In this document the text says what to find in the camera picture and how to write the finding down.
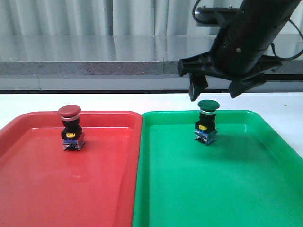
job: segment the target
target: green push button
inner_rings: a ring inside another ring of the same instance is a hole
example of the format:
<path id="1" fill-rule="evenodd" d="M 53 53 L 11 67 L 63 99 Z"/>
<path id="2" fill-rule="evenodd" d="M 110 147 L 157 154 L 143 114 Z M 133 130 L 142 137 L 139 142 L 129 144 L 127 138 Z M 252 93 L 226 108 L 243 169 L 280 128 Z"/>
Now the green push button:
<path id="1" fill-rule="evenodd" d="M 220 104 L 214 100 L 206 99 L 198 102 L 198 106 L 201 110 L 213 112 L 220 107 Z"/>

